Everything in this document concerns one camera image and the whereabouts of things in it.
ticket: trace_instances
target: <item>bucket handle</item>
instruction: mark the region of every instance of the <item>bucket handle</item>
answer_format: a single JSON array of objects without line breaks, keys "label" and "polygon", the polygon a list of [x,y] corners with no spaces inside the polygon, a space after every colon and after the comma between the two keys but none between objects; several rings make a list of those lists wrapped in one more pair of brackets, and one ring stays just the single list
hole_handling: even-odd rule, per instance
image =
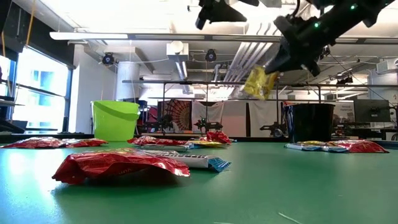
[{"label": "bucket handle", "polygon": [[117,118],[125,119],[126,121],[136,121],[139,118],[139,115],[135,114],[135,113],[123,113],[120,111],[116,111],[112,108],[102,105],[101,103],[94,102],[93,104],[98,109],[101,109],[101,110],[107,112],[108,114],[115,116]]}]

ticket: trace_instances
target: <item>green table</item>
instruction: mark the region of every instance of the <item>green table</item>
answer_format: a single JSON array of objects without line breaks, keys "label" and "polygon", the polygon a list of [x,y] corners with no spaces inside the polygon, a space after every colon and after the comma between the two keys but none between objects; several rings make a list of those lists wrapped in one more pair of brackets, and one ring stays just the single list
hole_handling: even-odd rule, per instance
[{"label": "green table", "polygon": [[239,142],[197,150],[231,161],[176,185],[67,185],[51,179],[73,152],[0,149],[0,223],[397,223],[398,152],[329,154]]}]

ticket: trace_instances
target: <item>green bucket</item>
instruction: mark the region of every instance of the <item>green bucket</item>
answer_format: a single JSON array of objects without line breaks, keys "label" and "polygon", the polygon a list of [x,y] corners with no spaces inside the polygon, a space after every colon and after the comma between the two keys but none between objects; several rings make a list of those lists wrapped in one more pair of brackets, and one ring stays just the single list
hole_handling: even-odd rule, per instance
[{"label": "green bucket", "polygon": [[122,101],[92,101],[94,137],[126,141],[134,137],[139,105]]}]

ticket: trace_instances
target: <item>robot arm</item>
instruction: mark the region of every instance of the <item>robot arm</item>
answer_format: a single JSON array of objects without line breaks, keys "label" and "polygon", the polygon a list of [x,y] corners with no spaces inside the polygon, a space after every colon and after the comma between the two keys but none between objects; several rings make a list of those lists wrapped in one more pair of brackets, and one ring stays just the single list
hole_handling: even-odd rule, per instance
[{"label": "robot arm", "polygon": [[[199,29],[203,28],[207,19],[210,23],[246,21],[242,14],[225,4],[224,0],[200,2],[202,10],[197,20]],[[253,6],[256,6],[257,2],[258,5],[258,0],[242,2]],[[394,0],[308,0],[308,2],[319,10],[327,6],[333,8],[320,17],[303,20],[295,16],[300,6],[300,0],[297,0],[297,9],[291,15],[277,17],[274,24],[281,31],[283,38],[280,40],[277,55],[266,67],[266,73],[307,69],[314,76],[319,75],[317,62],[323,49],[327,45],[335,45],[335,40],[339,36],[360,22],[364,22],[367,27],[373,26],[381,10]]]}]

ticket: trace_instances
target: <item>black bin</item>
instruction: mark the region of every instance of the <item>black bin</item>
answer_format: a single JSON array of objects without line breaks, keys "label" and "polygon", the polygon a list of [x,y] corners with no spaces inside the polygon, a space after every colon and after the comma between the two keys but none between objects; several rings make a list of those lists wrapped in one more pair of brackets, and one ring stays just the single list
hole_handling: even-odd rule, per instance
[{"label": "black bin", "polygon": [[290,142],[331,140],[334,105],[308,103],[284,109]]}]

